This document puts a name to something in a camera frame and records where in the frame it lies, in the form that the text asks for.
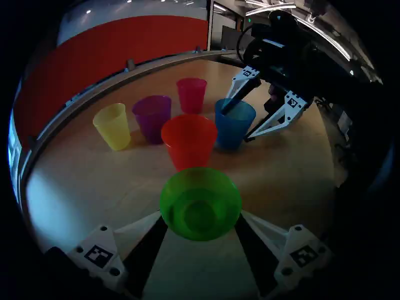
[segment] wooden table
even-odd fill
[[[167,95],[172,116],[177,116],[182,112],[175,82],[198,77],[208,81],[203,114],[214,119],[215,102],[225,97],[239,71],[207,60],[183,63],[111,92],[74,118],[49,143],[28,179],[26,204],[40,247],[68,252],[98,224],[117,229],[155,212],[164,184],[176,171],[164,145],[146,143],[132,105],[149,95]],[[263,82],[245,98],[257,111],[253,125],[266,115],[269,86]],[[126,105],[132,139],[127,149],[114,152],[92,119],[101,108],[118,102]],[[315,104],[286,130],[244,143],[236,153],[214,151],[208,165],[232,179],[243,209],[256,216],[283,228],[303,224],[316,235],[330,225],[334,165]],[[204,289],[210,284],[215,285],[213,295]],[[161,293],[174,299],[243,299],[253,297],[257,288],[234,231],[206,243],[168,231],[145,299],[159,299]]]

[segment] red wall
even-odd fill
[[[208,23],[190,17],[151,15],[108,22],[61,44],[23,83],[14,105],[15,127],[27,148],[74,95],[134,62],[207,48]]]

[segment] ceiling light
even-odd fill
[[[268,4],[265,4],[263,2],[258,2],[258,1],[255,1],[255,0],[246,0],[246,3],[258,5],[258,6],[261,6],[263,8],[267,8],[269,6]]]
[[[221,5],[218,5],[218,4],[215,4],[215,3],[214,3],[214,7],[217,8],[217,9],[220,9],[220,10],[223,11],[223,12],[226,12],[226,11],[227,11],[226,8],[223,8]]]
[[[275,5],[270,5],[268,7],[262,7],[262,8],[257,8],[251,11],[246,12],[246,16],[251,16],[263,12],[268,12],[268,11],[276,11],[276,10],[283,10],[283,9],[295,9],[296,5],[294,3],[285,3],[285,4],[275,4]]]
[[[337,51],[339,51],[348,61],[350,61],[351,56],[350,54],[333,38],[331,38],[329,35],[327,35],[325,32],[323,32],[321,29],[315,27],[314,25],[311,25],[308,23],[306,20],[303,20],[302,18],[295,16],[292,14],[293,17],[297,19],[301,24],[307,26],[311,30],[315,31],[317,34],[319,34],[321,37],[323,37],[325,40],[327,40],[333,47],[336,48]]]

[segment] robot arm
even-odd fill
[[[346,97],[338,86],[350,86],[353,90],[358,86],[355,78],[302,34],[291,14],[276,10],[270,13],[269,19],[271,26],[252,25],[251,35],[255,39],[248,45],[243,59],[238,52],[247,66],[233,78],[221,110],[222,114],[229,114],[240,100],[260,86],[261,80],[278,90],[278,97],[264,104],[268,115],[249,131],[245,142],[287,128],[311,105],[315,96],[335,102]]]
[[[250,66],[246,66],[233,80],[229,92],[226,95],[225,103],[222,106],[222,114],[226,115],[229,111],[254,88],[261,85],[259,78],[260,72]],[[293,121],[297,120],[308,107],[308,103],[299,95],[291,90],[284,96],[284,103],[275,112],[263,118],[245,136],[246,142],[254,140],[258,136],[269,135],[273,132],[285,129]]]

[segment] white wall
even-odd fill
[[[61,21],[57,46],[97,25],[138,16],[180,16],[207,20],[207,0],[90,0],[67,12]]]
[[[222,26],[235,29],[236,22],[226,16],[214,12],[212,17],[211,49],[213,49],[213,47],[221,47]]]

